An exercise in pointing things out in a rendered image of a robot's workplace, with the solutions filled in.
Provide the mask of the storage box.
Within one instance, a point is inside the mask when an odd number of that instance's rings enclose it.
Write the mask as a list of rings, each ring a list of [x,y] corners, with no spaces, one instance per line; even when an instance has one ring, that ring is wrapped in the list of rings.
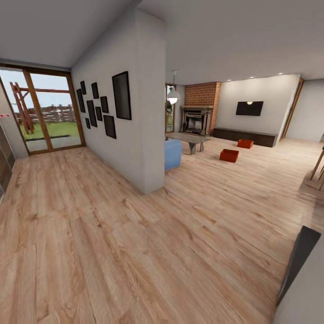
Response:
[[[220,153],[219,160],[228,161],[228,162],[236,162],[238,159],[238,154],[239,154],[238,151],[224,149]]]
[[[253,145],[253,141],[251,140],[244,140],[244,139],[241,139],[240,141],[238,141],[238,147],[240,148],[247,148],[247,149],[250,149]]]

